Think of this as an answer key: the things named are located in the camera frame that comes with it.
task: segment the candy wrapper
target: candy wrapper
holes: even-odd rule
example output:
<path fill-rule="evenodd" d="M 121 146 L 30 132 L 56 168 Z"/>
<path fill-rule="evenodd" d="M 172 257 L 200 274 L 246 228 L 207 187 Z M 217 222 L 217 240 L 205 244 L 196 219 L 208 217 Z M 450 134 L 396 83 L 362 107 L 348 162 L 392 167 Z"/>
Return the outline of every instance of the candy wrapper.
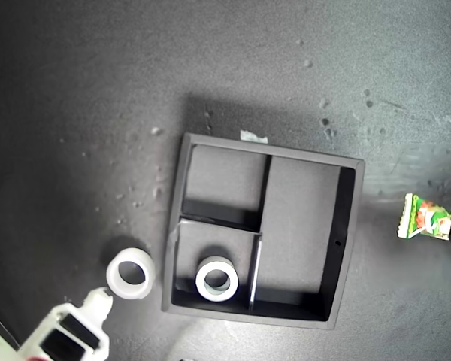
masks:
<path fill-rule="evenodd" d="M 448 240 L 450 229 L 450 211 L 416 194 L 406 195 L 398 228 L 399 238 L 412 238 L 420 234 Z"/>

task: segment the dark gray surface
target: dark gray surface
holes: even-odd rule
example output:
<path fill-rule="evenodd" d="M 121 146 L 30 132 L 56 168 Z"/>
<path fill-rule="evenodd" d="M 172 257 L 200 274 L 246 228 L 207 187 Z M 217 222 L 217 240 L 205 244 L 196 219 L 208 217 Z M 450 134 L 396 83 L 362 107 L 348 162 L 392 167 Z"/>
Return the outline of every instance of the dark gray surface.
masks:
<path fill-rule="evenodd" d="M 451 247 L 395 237 L 405 192 L 451 206 L 451 1 L 0 2 L 0 315 L 20 340 L 104 285 L 114 237 L 160 265 L 184 129 L 367 161 L 336 328 L 163 314 L 157 284 L 116 300 L 110 359 L 451 360 Z"/>
<path fill-rule="evenodd" d="M 319 292 L 339 170 L 272 158 L 261 227 L 258 300 L 300 305 L 301 293 Z"/>

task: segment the white ring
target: white ring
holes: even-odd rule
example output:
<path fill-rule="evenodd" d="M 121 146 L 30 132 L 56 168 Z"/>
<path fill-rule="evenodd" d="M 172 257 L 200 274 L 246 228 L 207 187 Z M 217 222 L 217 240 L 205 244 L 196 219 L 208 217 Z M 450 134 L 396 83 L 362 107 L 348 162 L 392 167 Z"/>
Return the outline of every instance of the white ring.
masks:
<path fill-rule="evenodd" d="M 212 287 L 205 281 L 206 276 L 211 271 L 226 273 L 227 281 L 222 286 Z M 227 301 L 236 293 L 239 287 L 239 279 L 231 261 L 224 257 L 212 256 L 204 259 L 198 265 L 195 285 L 197 286 L 197 291 L 205 299 L 212 302 L 222 302 Z"/>
<path fill-rule="evenodd" d="M 141 284 L 126 282 L 119 273 L 122 262 L 133 262 L 144 272 L 145 281 Z M 110 289 L 123 299 L 142 299 L 147 296 L 156 278 L 156 270 L 152 258 L 138 248 L 121 250 L 107 267 L 107 283 Z"/>

